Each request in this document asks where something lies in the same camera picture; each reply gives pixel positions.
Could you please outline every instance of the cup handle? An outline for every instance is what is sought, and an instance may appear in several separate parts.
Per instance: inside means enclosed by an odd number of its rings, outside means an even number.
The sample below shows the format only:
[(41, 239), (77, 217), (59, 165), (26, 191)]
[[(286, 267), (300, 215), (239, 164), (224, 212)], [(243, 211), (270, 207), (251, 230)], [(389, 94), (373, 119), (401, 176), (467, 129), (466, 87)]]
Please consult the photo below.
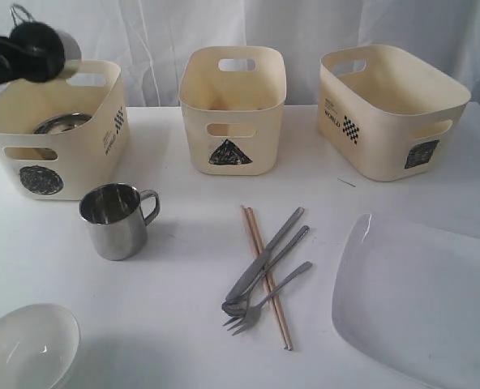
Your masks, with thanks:
[(159, 215), (159, 212), (161, 211), (161, 201), (159, 200), (159, 194), (154, 190), (143, 190), (142, 192), (139, 192), (139, 196), (141, 196), (141, 203), (146, 199), (150, 199), (151, 197), (156, 198), (156, 207), (153, 208), (153, 211), (144, 218), (144, 224), (149, 225), (153, 222), (153, 220)]

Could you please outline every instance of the white bowl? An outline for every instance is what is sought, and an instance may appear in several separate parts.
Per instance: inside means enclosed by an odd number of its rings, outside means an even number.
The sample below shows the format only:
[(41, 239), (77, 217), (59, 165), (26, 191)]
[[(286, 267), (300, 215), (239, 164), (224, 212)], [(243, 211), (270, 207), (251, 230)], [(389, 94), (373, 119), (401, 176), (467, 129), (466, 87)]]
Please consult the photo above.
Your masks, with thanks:
[(0, 318), (0, 389), (58, 389), (79, 347), (79, 326), (55, 304), (25, 306)]

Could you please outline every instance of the bin handle hole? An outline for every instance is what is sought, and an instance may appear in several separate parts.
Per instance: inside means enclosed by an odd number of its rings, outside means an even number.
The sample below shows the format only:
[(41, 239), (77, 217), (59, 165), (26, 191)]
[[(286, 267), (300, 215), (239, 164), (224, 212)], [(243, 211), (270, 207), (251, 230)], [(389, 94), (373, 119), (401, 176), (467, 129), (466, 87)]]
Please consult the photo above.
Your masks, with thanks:
[(256, 128), (248, 123), (212, 123), (207, 130), (211, 136), (222, 138), (250, 138), (256, 134)]
[(353, 73), (358, 73), (366, 69), (366, 61), (364, 59), (356, 59), (354, 61), (343, 61), (337, 63), (333, 69), (332, 73), (336, 76), (340, 75), (349, 75)]
[(411, 131), (413, 139), (429, 138), (435, 135), (442, 135), (452, 127), (452, 120), (443, 120), (442, 122), (429, 123), (420, 126)]
[(55, 150), (47, 147), (5, 147), (4, 154), (12, 160), (57, 160)]
[(218, 68), (221, 71), (253, 71), (256, 69), (256, 61), (251, 58), (224, 58), (218, 62)]
[(107, 80), (100, 73), (76, 73), (67, 79), (67, 83), (72, 87), (104, 87)]

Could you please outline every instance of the stainless steel cup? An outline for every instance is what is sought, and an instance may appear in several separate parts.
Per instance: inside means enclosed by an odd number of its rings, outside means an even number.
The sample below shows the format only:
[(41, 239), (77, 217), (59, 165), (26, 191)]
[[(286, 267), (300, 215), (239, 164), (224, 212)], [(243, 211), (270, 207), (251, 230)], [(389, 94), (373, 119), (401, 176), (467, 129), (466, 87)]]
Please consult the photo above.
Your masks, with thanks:
[[(141, 201), (155, 197), (152, 213), (143, 216)], [(159, 215), (161, 201), (154, 190), (138, 192), (127, 184), (107, 184), (90, 191), (79, 202), (96, 252), (112, 261), (138, 253), (146, 244), (146, 226)]]

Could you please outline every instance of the knife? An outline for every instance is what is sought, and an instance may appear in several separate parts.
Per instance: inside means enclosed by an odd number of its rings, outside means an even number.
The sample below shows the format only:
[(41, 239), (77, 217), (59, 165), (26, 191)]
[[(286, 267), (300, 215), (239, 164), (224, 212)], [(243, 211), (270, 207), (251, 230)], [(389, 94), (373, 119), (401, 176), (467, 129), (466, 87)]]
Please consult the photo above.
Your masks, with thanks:
[(249, 287), (249, 285), (251, 285), (256, 276), (262, 271), (265, 264), (271, 258), (272, 250), (296, 224), (304, 211), (305, 209), (302, 207), (299, 207), (294, 211), (291, 217), (285, 222), (285, 224), (283, 224), (283, 227), (280, 228), (280, 231), (278, 231), (274, 238), (265, 246), (264, 251), (262, 251), (247, 270), (244, 271), (233, 288), (227, 293), (227, 296), (225, 297), (226, 302), (234, 301)]

